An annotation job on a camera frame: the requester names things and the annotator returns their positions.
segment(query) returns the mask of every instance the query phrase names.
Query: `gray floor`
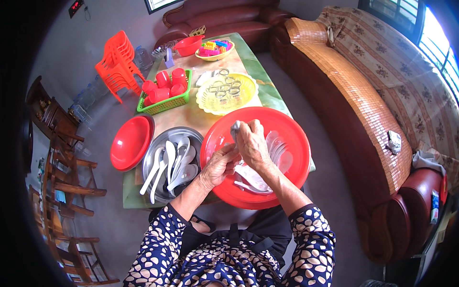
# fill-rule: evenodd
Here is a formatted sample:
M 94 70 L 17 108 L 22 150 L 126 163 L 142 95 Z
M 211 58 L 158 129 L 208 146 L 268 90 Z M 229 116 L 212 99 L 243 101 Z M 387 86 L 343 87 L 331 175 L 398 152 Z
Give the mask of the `gray floor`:
M 294 119 L 308 136 L 317 170 L 310 173 L 305 191 L 323 211 L 337 237 L 336 265 L 333 286 L 358 286 L 367 279 L 381 279 L 382 266 L 369 261 L 363 254 L 355 221 L 353 203 L 346 177 L 332 142 L 317 115 L 292 80 L 277 66 L 269 53 L 257 55 L 270 75 Z M 87 158 L 99 163 L 95 169 L 98 187 L 108 193 L 104 197 L 87 197 L 87 208 L 94 217 L 77 214 L 74 222 L 66 219 L 64 228 L 77 236 L 97 236 L 96 245 L 105 269 L 112 276 L 124 279 L 139 250 L 143 233 L 148 227 L 148 211 L 123 209 L 123 177 L 110 163 L 110 146 L 121 125 L 133 116 L 137 97 L 130 92 L 123 96 L 123 105 L 106 96 L 89 114 L 90 128 L 81 125 L 79 135 L 85 137 Z M 218 210 L 217 218 L 209 218 Z M 204 219 L 215 221 L 218 229 L 227 229 L 234 221 L 250 224 L 253 211 L 241 210 L 225 203 L 201 207 L 196 212 Z M 292 241 L 285 254 L 287 265 L 295 248 Z

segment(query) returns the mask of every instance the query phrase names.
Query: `yellow bowl of toy blocks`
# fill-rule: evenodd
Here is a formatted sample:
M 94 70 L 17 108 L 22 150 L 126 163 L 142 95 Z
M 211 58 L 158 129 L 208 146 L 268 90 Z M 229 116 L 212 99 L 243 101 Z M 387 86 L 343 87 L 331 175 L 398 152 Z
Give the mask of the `yellow bowl of toy blocks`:
M 226 96 L 223 98 L 217 98 L 215 93 L 209 92 L 209 88 L 214 86 L 215 81 L 222 81 L 224 83 L 225 78 L 230 76 L 234 77 L 235 81 L 241 82 L 238 96 L 226 93 Z M 242 107 L 260 106 L 258 84 L 251 76 L 243 73 L 230 73 L 226 77 L 212 77 L 199 87 L 196 94 L 196 103 L 199 108 L 203 109 L 206 113 L 224 116 Z
M 210 56 L 210 57 L 203 57 L 203 56 L 200 56 L 199 55 L 199 49 L 195 52 L 195 56 L 198 57 L 198 58 L 201 58 L 202 60 L 205 60 L 205 61 L 209 61 L 209 62 L 212 62 L 212 61 L 216 61 L 216 60 L 221 60 L 223 58 L 225 58 L 229 53 L 231 53 L 231 51 L 234 49 L 234 43 L 231 42 L 231 41 L 228 41 L 231 43 L 231 48 L 226 51 L 225 53 L 221 53 L 221 54 L 218 54 L 218 55 L 215 55 L 215 56 Z

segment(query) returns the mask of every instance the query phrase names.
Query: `marble tabletop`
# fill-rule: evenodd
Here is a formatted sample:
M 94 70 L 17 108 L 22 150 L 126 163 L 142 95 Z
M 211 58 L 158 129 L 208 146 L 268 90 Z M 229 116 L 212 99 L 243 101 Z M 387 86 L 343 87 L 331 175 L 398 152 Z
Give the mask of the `marble tabletop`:
M 238 33 L 231 33 L 221 35 L 218 37 L 204 39 L 226 39 L 230 40 L 235 44 L 233 51 L 225 58 L 207 62 L 194 55 L 182 57 L 178 53 L 173 56 L 174 66 L 166 69 L 164 60 L 156 61 L 147 76 L 148 80 L 155 80 L 155 76 L 158 72 L 167 71 L 169 74 L 175 68 L 185 68 L 192 70 L 191 77 L 191 89 L 190 89 L 190 101 L 182 106 L 172 108 L 170 110 L 157 113 L 153 115 L 155 119 L 155 136 L 161 134 L 165 130 L 168 130 L 177 126 L 187 126 L 197 130 L 203 136 L 209 131 L 210 127 L 219 119 L 221 116 L 216 116 L 211 113 L 206 113 L 198 107 L 196 103 L 196 93 L 198 88 L 196 87 L 196 81 L 205 71 L 214 71 L 220 68 L 227 68 L 230 72 L 235 73 L 247 73 L 254 78 L 259 86 L 258 97 L 264 107 L 274 108 L 287 115 L 290 112 L 285 105 L 282 97 L 277 91 L 276 87 L 272 83 L 266 71 L 258 61 L 257 57 L 253 54 L 252 50 L 247 46 L 243 38 Z M 135 170 L 132 169 L 123 174 L 123 207 L 124 208 L 152 208 L 164 206 L 164 203 L 156 202 L 155 204 L 150 203 L 150 196 L 146 193 L 140 195 L 139 191 L 142 185 L 135 184 Z M 314 162 L 311 159 L 311 169 L 315 170 Z M 216 201 L 218 198 L 211 192 L 206 198 L 206 202 Z

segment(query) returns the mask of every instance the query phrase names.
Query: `hand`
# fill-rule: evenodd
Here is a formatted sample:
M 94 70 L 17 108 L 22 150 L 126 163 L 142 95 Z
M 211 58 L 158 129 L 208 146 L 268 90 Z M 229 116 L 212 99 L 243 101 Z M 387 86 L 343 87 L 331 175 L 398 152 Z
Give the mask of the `hand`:
M 203 168 L 201 172 L 203 183 L 209 191 L 220 185 L 227 174 L 234 174 L 233 159 L 239 155 L 239 151 L 234 147 L 235 144 L 230 144 L 215 151 Z
M 273 163 L 269 157 L 264 129 L 259 120 L 255 119 L 248 123 L 241 122 L 236 141 L 244 162 L 257 172 Z

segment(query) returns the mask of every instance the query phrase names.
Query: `red plastic chair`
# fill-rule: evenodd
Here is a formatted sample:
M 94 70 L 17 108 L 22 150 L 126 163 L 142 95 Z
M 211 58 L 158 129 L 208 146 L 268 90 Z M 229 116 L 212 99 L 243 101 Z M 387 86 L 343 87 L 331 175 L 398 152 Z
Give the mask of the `red plastic chair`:
M 120 31 L 106 42 L 104 57 L 95 66 L 101 79 L 120 103 L 123 103 L 123 101 L 116 92 L 123 87 L 132 89 L 140 96 L 142 89 L 134 78 L 135 73 L 145 82 L 145 78 L 132 62 L 133 59 L 134 47 L 126 36 L 126 33 Z

